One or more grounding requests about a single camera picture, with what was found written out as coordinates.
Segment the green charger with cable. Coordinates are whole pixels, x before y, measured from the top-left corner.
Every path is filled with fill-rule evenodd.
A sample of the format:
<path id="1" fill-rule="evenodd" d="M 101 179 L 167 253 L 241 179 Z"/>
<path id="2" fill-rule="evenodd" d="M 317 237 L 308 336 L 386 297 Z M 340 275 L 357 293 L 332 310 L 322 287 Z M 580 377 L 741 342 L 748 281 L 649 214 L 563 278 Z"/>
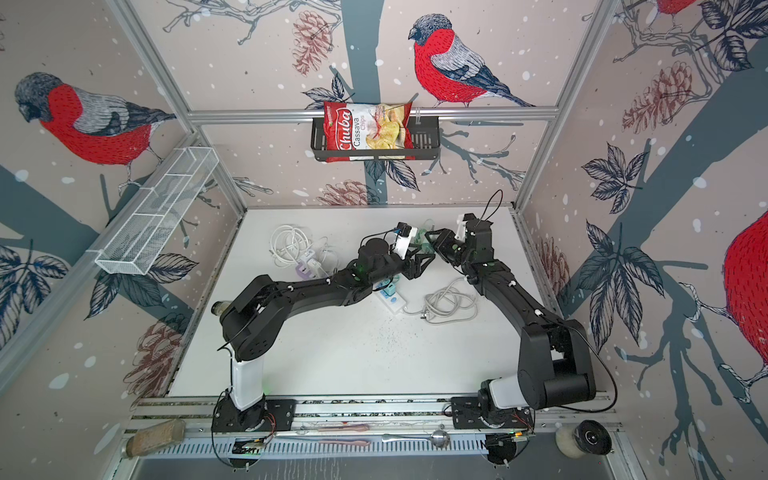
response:
<path id="1" fill-rule="evenodd" d="M 418 228 L 415 241 L 416 241 L 416 244 L 425 252 L 430 252 L 430 253 L 434 252 L 434 249 L 427 238 L 427 233 L 431 231 L 433 228 L 434 228 L 434 223 L 431 219 L 428 219 L 425 222 L 423 222 L 422 225 Z"/>

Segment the teal charger round plug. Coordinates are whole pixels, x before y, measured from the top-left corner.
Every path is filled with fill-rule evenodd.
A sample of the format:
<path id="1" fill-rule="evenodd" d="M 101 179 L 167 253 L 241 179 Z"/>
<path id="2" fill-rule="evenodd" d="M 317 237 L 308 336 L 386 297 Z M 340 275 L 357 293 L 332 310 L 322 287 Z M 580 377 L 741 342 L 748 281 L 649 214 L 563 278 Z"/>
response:
<path id="1" fill-rule="evenodd" d="M 394 284 L 390 284 L 386 286 L 382 290 L 382 295 L 388 300 L 388 301 L 396 301 L 397 297 L 397 290 L 396 286 Z"/>

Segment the white power strip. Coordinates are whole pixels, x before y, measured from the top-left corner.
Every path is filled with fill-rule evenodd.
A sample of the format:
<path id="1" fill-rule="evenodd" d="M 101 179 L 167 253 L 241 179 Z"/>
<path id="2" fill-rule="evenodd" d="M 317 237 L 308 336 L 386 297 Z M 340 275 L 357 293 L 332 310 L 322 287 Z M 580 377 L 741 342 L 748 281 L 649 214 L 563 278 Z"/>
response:
<path id="1" fill-rule="evenodd" d="M 374 296 L 393 314 L 402 313 L 407 306 L 407 301 L 396 291 L 380 290 Z"/>

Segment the white charger with cable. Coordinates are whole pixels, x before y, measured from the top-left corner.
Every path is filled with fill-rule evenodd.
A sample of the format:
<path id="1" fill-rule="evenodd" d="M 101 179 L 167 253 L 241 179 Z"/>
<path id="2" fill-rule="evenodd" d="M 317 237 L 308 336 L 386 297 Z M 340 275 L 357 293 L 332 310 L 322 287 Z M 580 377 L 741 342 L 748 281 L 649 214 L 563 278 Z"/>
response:
<path id="1" fill-rule="evenodd" d="M 323 268 L 328 273 L 327 277 L 332 276 L 339 270 L 339 259 L 337 255 L 325 247 L 321 248 L 320 250 L 316 250 L 314 248 L 306 249 L 299 255 L 297 263 L 300 260 L 306 260 L 310 258 L 315 258 L 322 263 Z"/>

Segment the purple power strip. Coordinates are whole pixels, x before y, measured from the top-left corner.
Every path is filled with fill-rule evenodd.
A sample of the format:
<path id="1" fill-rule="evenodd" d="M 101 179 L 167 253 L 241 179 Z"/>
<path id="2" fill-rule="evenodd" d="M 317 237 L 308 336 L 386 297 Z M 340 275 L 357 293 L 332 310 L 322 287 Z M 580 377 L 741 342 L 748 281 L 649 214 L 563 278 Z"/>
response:
<path id="1" fill-rule="evenodd" d="M 315 258 L 300 260 L 296 265 L 296 273 L 303 280 L 321 279 L 328 276 L 322 263 Z"/>

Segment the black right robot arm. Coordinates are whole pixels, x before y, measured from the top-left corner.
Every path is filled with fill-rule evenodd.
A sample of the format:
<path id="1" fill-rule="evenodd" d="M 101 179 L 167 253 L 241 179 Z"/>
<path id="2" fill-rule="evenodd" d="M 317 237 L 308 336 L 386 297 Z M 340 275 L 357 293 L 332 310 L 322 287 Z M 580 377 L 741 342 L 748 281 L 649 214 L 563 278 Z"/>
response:
<path id="1" fill-rule="evenodd" d="M 591 350 L 584 328 L 546 309 L 525 290 L 511 269 L 495 258 L 492 223 L 466 214 L 461 232 L 429 231 L 435 252 L 465 276 L 517 331 L 520 339 L 514 374 L 488 379 L 477 398 L 451 399 L 456 429 L 529 428 L 529 412 L 589 401 L 596 396 Z"/>

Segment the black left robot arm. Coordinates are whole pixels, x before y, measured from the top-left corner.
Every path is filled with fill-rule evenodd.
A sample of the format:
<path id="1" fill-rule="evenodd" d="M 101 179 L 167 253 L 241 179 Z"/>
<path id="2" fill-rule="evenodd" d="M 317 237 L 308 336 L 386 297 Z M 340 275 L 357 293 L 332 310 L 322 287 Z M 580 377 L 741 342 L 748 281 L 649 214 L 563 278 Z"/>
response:
<path id="1" fill-rule="evenodd" d="M 231 386 L 217 401 L 212 421 L 216 433 L 254 431 L 272 422 L 263 389 L 261 357 L 275 344 L 285 321 L 293 316 L 327 307 L 361 302 L 401 275 L 420 277 L 435 255 L 420 247 L 398 253 L 386 240 L 370 238 L 355 259 L 331 276 L 298 282 L 255 277 L 231 301 L 217 301 L 211 313 L 219 319 L 222 348 L 230 352 Z"/>

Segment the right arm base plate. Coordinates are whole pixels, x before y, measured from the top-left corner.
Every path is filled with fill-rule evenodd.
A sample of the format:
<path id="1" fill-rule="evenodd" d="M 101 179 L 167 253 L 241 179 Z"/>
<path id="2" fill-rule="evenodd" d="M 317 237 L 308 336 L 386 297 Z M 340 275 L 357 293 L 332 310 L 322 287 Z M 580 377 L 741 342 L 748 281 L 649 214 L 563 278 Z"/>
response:
<path id="1" fill-rule="evenodd" d="M 528 407 L 498 409 L 477 397 L 452 397 L 449 417 L 457 430 L 532 430 L 533 416 Z"/>

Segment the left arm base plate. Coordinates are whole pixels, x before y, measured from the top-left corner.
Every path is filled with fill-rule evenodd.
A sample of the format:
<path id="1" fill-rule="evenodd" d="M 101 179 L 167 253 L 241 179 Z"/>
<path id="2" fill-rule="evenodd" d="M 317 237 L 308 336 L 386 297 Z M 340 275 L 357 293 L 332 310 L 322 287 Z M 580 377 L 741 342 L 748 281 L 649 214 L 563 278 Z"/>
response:
<path id="1" fill-rule="evenodd" d="M 246 410 L 238 410 L 229 395 L 214 408 L 213 433 L 283 432 L 290 431 L 297 402 L 294 399 L 264 397 Z"/>

